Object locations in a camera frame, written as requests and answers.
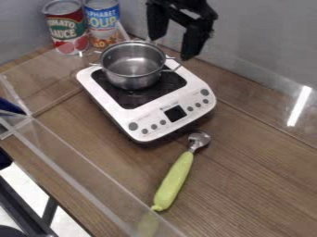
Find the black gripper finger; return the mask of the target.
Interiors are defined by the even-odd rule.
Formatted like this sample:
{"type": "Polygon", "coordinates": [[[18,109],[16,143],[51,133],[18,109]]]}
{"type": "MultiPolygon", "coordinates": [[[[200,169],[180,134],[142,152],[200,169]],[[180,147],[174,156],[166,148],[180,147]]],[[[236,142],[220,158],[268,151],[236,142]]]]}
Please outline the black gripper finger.
{"type": "Polygon", "coordinates": [[[168,32],[169,11],[154,2],[146,3],[148,33],[153,41],[162,38],[168,32]]]}
{"type": "Polygon", "coordinates": [[[214,33],[213,24],[213,19],[186,20],[181,24],[186,29],[181,46],[181,59],[184,61],[201,54],[205,43],[214,33]]]}

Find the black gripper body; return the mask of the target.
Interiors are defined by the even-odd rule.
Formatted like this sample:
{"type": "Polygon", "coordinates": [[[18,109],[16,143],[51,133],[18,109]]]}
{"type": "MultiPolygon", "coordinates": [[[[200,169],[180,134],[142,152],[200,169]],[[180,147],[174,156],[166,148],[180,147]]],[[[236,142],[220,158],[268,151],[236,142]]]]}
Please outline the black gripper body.
{"type": "Polygon", "coordinates": [[[165,6],[169,11],[169,19],[178,25],[186,20],[213,19],[216,21],[218,19],[218,13],[208,0],[148,0],[148,2],[165,6]]]}

